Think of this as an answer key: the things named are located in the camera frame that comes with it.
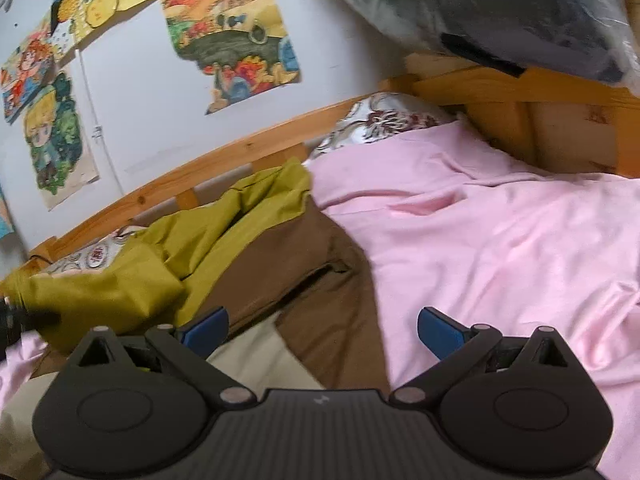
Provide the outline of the pink bed sheet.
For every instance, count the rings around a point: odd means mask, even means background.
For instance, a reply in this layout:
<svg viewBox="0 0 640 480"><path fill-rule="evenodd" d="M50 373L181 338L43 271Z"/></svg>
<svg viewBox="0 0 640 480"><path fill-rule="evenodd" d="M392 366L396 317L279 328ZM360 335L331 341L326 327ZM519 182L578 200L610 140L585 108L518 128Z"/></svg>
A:
<svg viewBox="0 0 640 480"><path fill-rule="evenodd" d="M507 335L553 326L613 414L601 471L638 477L637 180L547 174L459 121L299 163L370 263L390 390L436 362L416 331L425 307Z"/></svg>

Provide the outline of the floral white bedding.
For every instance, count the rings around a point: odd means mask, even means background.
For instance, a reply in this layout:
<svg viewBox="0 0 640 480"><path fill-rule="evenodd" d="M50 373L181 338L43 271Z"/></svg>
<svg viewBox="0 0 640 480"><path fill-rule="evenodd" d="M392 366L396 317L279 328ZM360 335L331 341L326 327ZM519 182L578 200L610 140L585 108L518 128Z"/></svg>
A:
<svg viewBox="0 0 640 480"><path fill-rule="evenodd" d="M78 261L78 252L132 226L137 218L168 200L180 209L201 205L195 189L215 178L250 165L255 171L278 166L291 157L314 156L306 143L319 139L319 152L360 141L374 142L394 133L449 122L448 114L414 96L375 92L294 117L210 151L127 194L94 214L62 238L51 237L32 251L26 269L49 271L65 257Z"/></svg>

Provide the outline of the beige brown olive hooded jacket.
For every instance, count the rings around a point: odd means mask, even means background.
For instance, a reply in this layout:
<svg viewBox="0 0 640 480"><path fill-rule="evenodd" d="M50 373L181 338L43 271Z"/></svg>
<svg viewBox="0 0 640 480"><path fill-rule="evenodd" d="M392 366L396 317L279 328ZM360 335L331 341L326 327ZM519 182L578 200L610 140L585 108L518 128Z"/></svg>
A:
<svg viewBox="0 0 640 480"><path fill-rule="evenodd" d="M6 479L362 479L390 390L370 263L287 162L134 233L105 268L12 273L50 354L1 415ZM207 359L256 394L215 405L146 344L223 307Z"/></svg>

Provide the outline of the orange-haired anime girl poster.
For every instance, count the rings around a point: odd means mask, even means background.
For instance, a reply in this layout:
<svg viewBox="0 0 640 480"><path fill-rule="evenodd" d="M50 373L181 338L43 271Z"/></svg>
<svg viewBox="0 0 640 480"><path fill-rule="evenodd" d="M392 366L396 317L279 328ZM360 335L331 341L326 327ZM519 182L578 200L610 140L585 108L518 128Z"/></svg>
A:
<svg viewBox="0 0 640 480"><path fill-rule="evenodd" d="M52 65L50 26L47 13L1 66L3 113L9 124L40 89Z"/></svg>

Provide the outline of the colourful landscape poster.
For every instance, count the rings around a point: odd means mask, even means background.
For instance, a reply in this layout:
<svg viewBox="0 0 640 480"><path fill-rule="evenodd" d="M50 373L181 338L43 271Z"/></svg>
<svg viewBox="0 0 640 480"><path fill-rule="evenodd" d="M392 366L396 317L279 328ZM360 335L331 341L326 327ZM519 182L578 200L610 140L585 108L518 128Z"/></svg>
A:
<svg viewBox="0 0 640 480"><path fill-rule="evenodd" d="M179 58L212 78L206 113L300 79L276 0L162 0Z"/></svg>

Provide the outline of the plastic bag of clothes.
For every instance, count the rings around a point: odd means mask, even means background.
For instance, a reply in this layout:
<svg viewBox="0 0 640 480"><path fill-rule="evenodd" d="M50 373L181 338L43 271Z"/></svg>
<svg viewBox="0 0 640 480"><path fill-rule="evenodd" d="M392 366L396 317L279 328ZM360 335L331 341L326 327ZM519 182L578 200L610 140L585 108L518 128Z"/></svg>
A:
<svg viewBox="0 0 640 480"><path fill-rule="evenodd" d="M624 0L346 0L414 51L465 58L513 77L529 67L639 88Z"/></svg>

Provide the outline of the blond anime character poster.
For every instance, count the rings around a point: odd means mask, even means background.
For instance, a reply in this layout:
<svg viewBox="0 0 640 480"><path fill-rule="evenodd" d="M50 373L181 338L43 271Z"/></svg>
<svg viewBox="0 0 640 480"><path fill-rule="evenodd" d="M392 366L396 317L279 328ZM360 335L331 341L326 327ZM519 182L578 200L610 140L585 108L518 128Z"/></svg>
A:
<svg viewBox="0 0 640 480"><path fill-rule="evenodd" d="M58 72L26 108L24 138L36 185L48 211L99 180L73 81L65 70Z"/></svg>

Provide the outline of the wooden bed frame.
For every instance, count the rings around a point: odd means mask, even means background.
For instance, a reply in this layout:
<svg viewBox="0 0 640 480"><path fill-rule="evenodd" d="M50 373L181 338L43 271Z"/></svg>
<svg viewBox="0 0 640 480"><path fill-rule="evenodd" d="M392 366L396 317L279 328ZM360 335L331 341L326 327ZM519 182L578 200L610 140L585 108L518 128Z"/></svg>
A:
<svg viewBox="0 0 640 480"><path fill-rule="evenodd" d="M628 90L530 68L518 78L486 67L454 70L429 55L412 54L405 75L381 82L434 105L462 108L498 148L523 162L556 172L601 171L638 177L639 100ZM291 157L304 159L307 142L328 134L354 99L298 115L216 148L116 200L62 237L29 254L28 273L134 222L168 200L180 209L201 205L198 185L242 166L259 171Z"/></svg>

